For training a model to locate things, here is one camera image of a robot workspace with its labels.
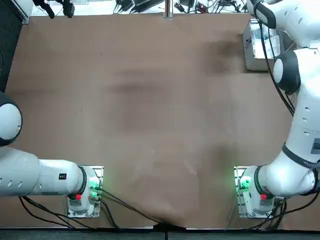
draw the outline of brown table surface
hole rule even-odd
[[[236,192],[233,167],[270,163],[291,125],[268,74],[245,71],[249,18],[32,17],[6,90],[23,113],[13,146],[39,158],[103,165],[103,187],[150,216],[225,228]],[[65,197],[34,199],[66,212]],[[309,199],[296,197],[288,208]],[[2,227],[52,226],[29,216],[17,197],[0,204]],[[116,203],[110,208],[121,227],[154,224]],[[320,230],[319,208],[288,215],[282,226]],[[230,228],[255,224],[240,224],[237,214]],[[110,226],[105,214],[84,222]]]

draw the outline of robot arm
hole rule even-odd
[[[248,217],[265,218],[274,197],[291,197],[318,190],[320,159],[320,17],[318,0],[251,0],[250,14],[272,29],[285,31],[301,49],[280,55],[273,68],[278,87],[298,100],[289,136],[277,158],[268,165],[250,166],[243,176],[251,184],[243,191]]]
[[[100,205],[91,196],[102,182],[94,169],[7,147],[19,136],[22,122],[18,106],[0,92],[0,196],[67,195],[70,217],[98,217]]]

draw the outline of power cord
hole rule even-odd
[[[268,38],[269,38],[269,44],[270,44],[270,48],[271,48],[271,52],[272,52],[272,56],[273,56],[273,60],[274,62],[276,62],[276,56],[275,56],[275,52],[274,52],[274,47],[272,46],[272,42],[271,42],[271,36],[270,36],[270,28],[268,28]],[[295,106],[293,105],[293,103],[291,102],[288,94],[285,92],[285,97],[286,97],[286,100],[289,102],[292,110],[293,110],[293,113],[295,112]]]
[[[151,220],[151,221],[154,221],[154,222],[156,222],[156,223],[158,223],[158,224],[163,223],[162,221],[158,221],[158,220],[156,220],[156,219],[154,219],[154,218],[151,218],[151,217],[145,215],[144,213],[142,213],[141,211],[139,211],[139,210],[136,209],[135,207],[127,204],[126,202],[122,201],[120,198],[118,198],[118,197],[116,197],[115,195],[113,195],[112,193],[104,190],[103,188],[101,188],[101,187],[95,187],[95,189],[96,189],[96,190],[99,190],[99,191],[102,191],[102,192],[104,192],[104,193],[106,193],[106,194],[108,194],[108,195],[111,196],[112,198],[116,199],[116,200],[118,201],[118,202],[116,201],[117,203],[121,203],[121,204],[122,204],[123,206],[125,206],[127,209],[130,209],[130,210],[132,210],[132,211],[140,214],[141,216],[145,217],[146,219],[149,219],[149,220]]]
[[[83,226],[83,227],[85,227],[85,228],[87,228],[87,229],[90,229],[90,230],[94,230],[94,229],[95,229],[95,228],[93,228],[93,227],[90,227],[90,226],[88,226],[88,225],[83,224],[82,222],[80,222],[80,221],[78,221],[78,220],[76,220],[76,219],[74,219],[74,218],[72,218],[72,217],[69,217],[69,216],[67,216],[67,215],[60,214],[60,213],[57,213],[57,212],[53,212],[53,211],[49,210],[48,208],[46,208],[45,206],[43,206],[42,204],[37,203],[36,201],[32,200],[31,198],[29,198],[29,197],[27,197],[27,196],[23,196],[23,197],[19,196],[19,200],[20,200],[23,208],[24,208],[31,216],[33,216],[33,217],[36,218],[36,219],[39,219],[39,220],[42,220],[42,221],[45,221],[45,222],[48,222],[48,223],[58,224],[58,225],[60,225],[60,226],[64,226],[64,227],[67,227],[67,228],[69,228],[69,229],[75,230],[76,228],[75,228],[74,226],[72,226],[69,222],[67,222],[66,220],[63,219],[63,218],[66,218],[66,219],[71,220],[71,221],[73,221],[73,222],[75,222],[75,223],[77,223],[77,224],[79,224],[79,225],[81,225],[81,226]],[[38,208],[38,209],[41,209],[41,210],[44,211],[44,212],[47,212],[47,213],[49,213],[49,214],[54,215],[55,217],[57,217],[58,219],[60,219],[60,220],[63,221],[64,223],[66,223],[68,226],[65,225],[65,224],[61,224],[61,223],[55,222],[55,221],[46,220],[46,219],[44,219],[44,218],[41,218],[41,217],[39,217],[39,216],[34,215],[33,213],[30,212],[30,210],[29,210],[29,209],[27,208],[27,206],[24,204],[23,200],[25,200],[28,204],[30,204],[30,205]]]
[[[266,44],[265,44],[265,40],[264,40],[264,35],[263,35],[263,28],[262,28],[262,23],[258,20],[259,23],[259,27],[260,27],[260,33],[261,33],[261,44],[262,44],[262,49],[263,49],[263,53],[264,53],[264,58],[265,58],[265,62],[268,68],[268,72],[270,74],[270,77],[272,79],[272,82],[275,86],[275,89],[277,91],[277,93],[279,94],[281,100],[283,101],[284,105],[286,106],[286,108],[288,109],[288,111],[290,112],[291,116],[294,116],[295,111],[292,109],[292,107],[290,106],[290,104],[287,102],[287,100],[285,99],[285,97],[283,96],[281,90],[279,89],[279,87],[276,84],[274,75],[271,71],[270,65],[269,65],[269,60],[268,60],[268,55],[267,55],[267,50],[266,50]]]
[[[107,213],[108,213],[108,216],[109,216],[109,220],[112,224],[112,226],[117,229],[118,231],[120,230],[120,227],[116,224],[115,220],[114,220],[114,217],[112,216],[111,214],[111,211],[110,211],[110,208],[109,206],[107,205],[107,203],[105,201],[103,201],[102,199],[100,199],[100,202],[104,205]]]
[[[63,222],[67,222],[67,224],[68,225],[65,225],[65,224],[62,224],[62,223],[59,223],[59,222],[56,222],[56,221],[51,221],[51,220],[47,220],[47,219],[44,219],[44,218],[42,218],[42,217],[39,217],[39,216],[37,216],[37,215],[34,215],[28,208],[27,208],[27,206],[25,205],[25,203],[24,203],[24,201],[23,201],[23,199],[22,199],[22,197],[21,196],[19,196],[19,200],[20,200],[20,202],[21,202],[21,205],[23,206],[23,208],[26,210],[26,212],[28,213],[28,214],[30,214],[32,217],[34,217],[34,218],[36,218],[36,219],[39,219],[39,220],[41,220],[41,221],[44,221],[44,222],[47,222],[47,223],[52,223],[52,224],[56,224],[56,225],[59,225],[59,226],[63,226],[63,227],[66,227],[66,228],[68,228],[68,229],[74,229],[75,227],[73,227],[72,225],[70,225],[67,221],[65,221],[65,220],[62,220]]]

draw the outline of cable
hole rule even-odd
[[[45,211],[45,212],[47,212],[47,213],[49,213],[49,214],[52,214],[52,215],[56,216],[57,218],[59,218],[60,220],[62,220],[63,222],[65,222],[65,223],[67,223],[67,224],[69,224],[69,223],[68,223],[67,221],[65,221],[64,219],[62,219],[61,217],[66,218],[66,219],[69,219],[69,220],[71,220],[71,221],[73,221],[73,222],[75,222],[75,223],[77,223],[77,224],[79,224],[79,225],[81,225],[81,226],[83,226],[83,227],[85,227],[85,228],[88,228],[88,229],[91,229],[91,230],[94,230],[94,229],[95,229],[95,228],[93,228],[93,227],[90,227],[90,226],[88,226],[88,225],[83,224],[82,222],[80,222],[80,221],[78,221],[78,220],[76,220],[76,219],[74,219],[74,218],[72,218],[72,217],[69,217],[69,216],[67,216],[67,215],[60,214],[60,213],[57,213],[57,212],[53,212],[53,211],[49,210],[48,208],[46,208],[45,206],[43,206],[42,204],[40,204],[40,203],[32,200],[31,198],[29,198],[29,197],[27,197],[27,196],[23,196],[22,198],[23,198],[25,201],[27,201],[30,205],[33,205],[33,206],[36,207],[36,208],[39,208],[39,209],[41,209],[41,210],[43,210],[43,211]]]
[[[28,204],[36,207],[36,208],[39,208],[47,213],[50,213],[51,214],[51,211],[49,209],[47,209],[45,206],[37,203],[37,202],[34,202],[32,199],[28,198],[28,197],[22,197]],[[60,216],[56,216],[58,219],[60,219],[61,221],[63,221],[65,224],[69,225],[72,229],[74,229],[75,227],[72,226],[69,222],[67,222],[66,220],[64,220],[62,217]]]
[[[0,57],[1,57],[1,71],[0,71],[0,77],[1,77],[5,71],[5,62],[4,62],[5,60],[1,50],[0,50]]]
[[[215,10],[215,12],[214,12],[215,14],[218,12],[218,9],[219,9],[219,7],[220,7],[221,1],[222,1],[222,0],[219,0],[219,2],[218,2],[218,6],[216,7],[216,10]]]
[[[102,189],[102,188],[100,188],[100,187],[95,187],[95,189],[96,189],[96,190],[100,190],[100,191],[102,191],[102,192],[110,195],[110,196],[113,197],[114,199],[116,199],[116,200],[118,200],[119,202],[121,202],[122,204],[124,204],[128,209],[130,209],[130,210],[132,210],[132,211],[134,211],[134,212],[136,212],[136,213],[144,216],[146,219],[149,219],[149,220],[151,220],[151,221],[154,221],[154,222],[156,222],[156,223],[158,223],[158,224],[161,224],[161,223],[162,223],[161,221],[155,220],[155,219],[153,219],[153,218],[145,215],[144,213],[142,213],[141,211],[139,211],[139,210],[136,209],[135,207],[127,204],[126,202],[122,201],[120,198],[114,196],[114,195],[111,194],[110,192],[108,192],[108,191],[106,191],[106,190],[104,190],[104,189]]]
[[[107,205],[107,203],[105,201],[103,201],[102,199],[100,199],[100,202],[104,205],[107,213],[108,213],[108,216],[109,216],[109,219],[110,219],[110,222],[112,223],[112,226],[117,229],[117,230],[120,230],[120,227],[116,224],[115,220],[114,220],[114,217],[112,216],[111,214],[111,211],[110,211],[110,208],[109,206]]]
[[[22,200],[22,197],[19,196],[19,200],[20,200],[23,208],[24,208],[24,209],[27,211],[27,213],[30,214],[32,217],[34,217],[34,218],[36,218],[36,219],[39,219],[39,220],[41,220],[41,221],[47,222],[47,223],[57,224],[57,225],[66,227],[66,228],[68,228],[68,229],[74,229],[73,227],[70,227],[70,226],[68,226],[68,225],[65,225],[65,224],[62,224],[62,223],[59,223],[59,222],[56,222],[56,221],[47,220],[47,219],[44,219],[44,218],[42,218],[42,217],[39,217],[39,216],[34,215],[34,214],[27,208],[27,206],[25,205],[24,201]]]
[[[259,27],[260,27],[260,33],[261,33],[261,43],[262,43],[262,49],[263,49],[263,53],[264,53],[264,57],[265,57],[265,61],[266,61],[266,65],[267,65],[267,68],[268,68],[268,72],[270,74],[270,77],[272,79],[272,82],[275,86],[275,89],[277,91],[277,93],[279,94],[281,100],[283,101],[284,105],[286,106],[286,108],[288,109],[288,111],[290,112],[291,116],[293,117],[294,116],[294,111],[293,109],[291,108],[290,104],[287,102],[287,100],[285,99],[285,97],[283,96],[281,90],[279,89],[279,87],[277,86],[276,84],[276,81],[275,81],[275,78],[274,78],[274,75],[271,71],[271,68],[270,68],[270,65],[269,65],[269,61],[268,61],[268,55],[267,55],[267,50],[266,50],[266,45],[265,45],[265,40],[264,40],[264,35],[263,35],[263,28],[262,28],[262,23],[258,20],[258,23],[259,23]]]
[[[61,13],[62,9],[64,9],[64,7],[62,7],[62,8],[60,9],[60,11],[59,11],[55,16],[58,16],[59,13]]]
[[[276,55],[275,55],[275,52],[274,52],[274,47],[272,46],[272,42],[271,42],[271,36],[270,36],[270,28],[268,28],[268,38],[269,38],[269,44],[270,44],[270,48],[271,48],[271,52],[272,52],[272,56],[273,56],[273,60],[274,62],[276,62]],[[293,110],[293,113],[295,112],[295,106],[293,105],[293,103],[291,102],[291,100],[289,99],[289,96],[288,94],[285,92],[285,97],[286,97],[286,100],[288,101],[288,103],[290,104],[291,106],[291,109]]]

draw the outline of black cable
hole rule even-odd
[[[116,4],[115,4],[115,7],[114,7],[114,9],[113,9],[113,13],[115,13],[115,10],[118,8],[118,6],[119,6],[119,4],[116,3]]]
[[[156,222],[156,223],[158,223],[158,224],[161,224],[161,223],[162,223],[161,221],[155,220],[155,219],[153,219],[153,218],[145,215],[144,213],[142,213],[141,211],[139,211],[139,210],[136,209],[135,207],[127,204],[126,202],[122,201],[120,198],[114,196],[114,195],[111,194],[110,192],[108,192],[108,191],[106,191],[106,190],[104,190],[104,189],[102,189],[102,188],[100,188],[100,187],[95,187],[95,189],[96,189],[96,190],[100,190],[100,191],[102,191],[102,192],[110,195],[110,196],[113,197],[114,199],[116,199],[116,200],[118,200],[119,202],[121,202],[122,204],[124,204],[128,209],[130,209],[130,210],[132,210],[132,211],[134,211],[134,212],[136,212],[136,213],[144,216],[146,219],[149,219],[149,220],[151,220],[151,221],[154,221],[154,222]]]
[[[276,55],[274,52],[274,47],[272,46],[272,42],[271,42],[271,36],[270,36],[270,28],[268,28],[268,38],[269,38],[269,44],[270,44],[270,48],[271,48],[271,52],[272,52],[272,56],[273,56],[273,60],[274,62],[276,62]],[[290,104],[291,110],[293,113],[295,113],[295,106],[293,105],[293,103],[291,102],[291,100],[289,99],[289,96],[287,93],[285,93],[286,99],[288,101],[288,103]]]
[[[260,27],[260,33],[261,33],[261,43],[262,43],[262,49],[263,49],[263,53],[264,53],[264,57],[265,57],[265,61],[266,61],[266,65],[267,65],[267,68],[268,68],[268,72],[270,74],[270,77],[272,79],[272,82],[275,86],[275,89],[277,91],[277,93],[279,94],[281,100],[283,101],[284,105],[286,106],[286,108],[288,109],[288,111],[290,112],[291,116],[293,117],[294,116],[294,111],[293,109],[291,108],[290,104],[287,102],[287,100],[285,99],[285,97],[283,96],[281,90],[279,89],[279,87],[277,86],[276,84],[276,81],[275,81],[275,78],[274,78],[274,75],[271,71],[271,68],[270,68],[270,65],[269,65],[269,61],[268,61],[268,55],[267,55],[267,50],[266,50],[266,45],[265,45],[265,40],[264,40],[264,35],[263,35],[263,28],[262,28],[262,23],[258,20],[258,23],[259,23],[259,27]]]
[[[46,208],[45,206],[43,206],[42,204],[40,204],[40,203],[32,200],[31,198],[29,198],[29,197],[27,197],[27,196],[24,196],[24,197],[22,197],[22,198],[23,198],[25,201],[27,201],[30,205],[33,205],[33,206],[36,207],[36,208],[39,208],[39,209],[41,209],[41,210],[43,210],[43,211],[45,211],[45,212],[47,212],[47,213],[49,213],[49,214],[52,214],[52,215],[56,216],[57,218],[59,218],[60,220],[62,220],[63,222],[65,222],[65,223],[67,223],[67,224],[69,224],[69,223],[68,223],[67,221],[65,221],[64,219],[62,219],[61,217],[66,218],[66,219],[69,219],[69,220],[71,220],[71,221],[73,221],[73,222],[75,222],[75,223],[77,223],[77,224],[79,224],[79,225],[81,225],[81,226],[83,226],[83,227],[85,227],[85,228],[88,228],[88,229],[91,229],[91,230],[94,230],[94,229],[95,229],[95,228],[93,228],[93,227],[91,227],[91,226],[88,226],[88,225],[83,224],[82,222],[80,222],[80,221],[78,221],[78,220],[76,220],[76,219],[74,219],[74,218],[72,218],[72,217],[69,217],[69,216],[64,215],[64,214],[61,214],[61,213],[53,212],[53,211],[49,210],[48,208]]]
[[[5,60],[1,50],[0,50],[0,57],[1,57],[1,71],[0,71],[0,77],[1,77],[5,71],[5,62],[4,62]]]
[[[285,94],[285,97],[286,97],[287,101],[289,102],[289,104],[290,104],[293,112],[295,112],[295,111],[296,111],[295,106],[294,106],[294,104],[292,103],[292,101],[290,100],[288,94],[286,94],[286,93],[284,93],[284,94]]]
[[[41,205],[40,203],[37,203],[37,202],[34,202],[32,199],[28,198],[28,197],[25,197],[23,196],[22,197],[28,204],[36,207],[36,208],[39,208],[49,214],[52,214],[51,211],[49,209],[47,209],[45,206]],[[72,226],[69,222],[67,222],[66,220],[64,220],[62,217],[60,216],[56,216],[58,219],[60,219],[62,222],[64,222],[65,224],[69,225],[72,229],[74,229],[75,227]]]
[[[225,6],[222,6],[221,9],[218,11],[218,14],[224,9]]]
[[[122,7],[118,10],[117,14],[120,13],[120,11],[123,11],[123,10],[124,10],[124,7],[122,6]]]
[[[285,214],[294,213],[294,212],[297,212],[297,211],[300,211],[302,209],[305,209],[305,208],[309,207],[311,204],[313,204],[317,200],[318,196],[319,196],[319,192],[317,191],[316,194],[314,195],[314,197],[311,199],[311,201],[308,202],[306,205],[303,205],[301,207],[298,207],[298,208],[295,208],[293,210],[287,211]]]
[[[19,200],[23,206],[23,208],[27,211],[28,214],[30,214],[32,217],[36,218],[36,219],[39,219],[41,221],[44,221],[44,222],[47,222],[47,223],[52,223],[52,224],[57,224],[57,225],[60,225],[60,226],[63,226],[63,227],[66,227],[68,229],[74,229],[68,225],[65,225],[65,224],[62,224],[62,223],[59,223],[59,222],[56,222],[56,221],[51,221],[51,220],[47,220],[47,219],[44,219],[42,217],[39,217],[39,216],[36,216],[34,215],[28,208],[27,206],[25,205],[24,201],[22,200],[22,198],[19,196]]]
[[[108,217],[110,219],[110,222],[112,224],[112,226],[117,229],[117,230],[120,230],[120,227],[116,224],[115,220],[114,220],[114,217],[112,216],[111,214],[111,211],[110,211],[110,208],[109,206],[107,205],[107,203],[105,201],[103,201],[102,199],[100,199],[100,202],[104,205],[107,213],[108,213]]]
[[[222,0],[219,0],[219,2],[218,2],[218,6],[216,7],[216,10],[215,10],[215,12],[214,12],[215,14],[218,12],[218,9],[219,9],[219,7],[220,7],[221,1],[222,1]]]

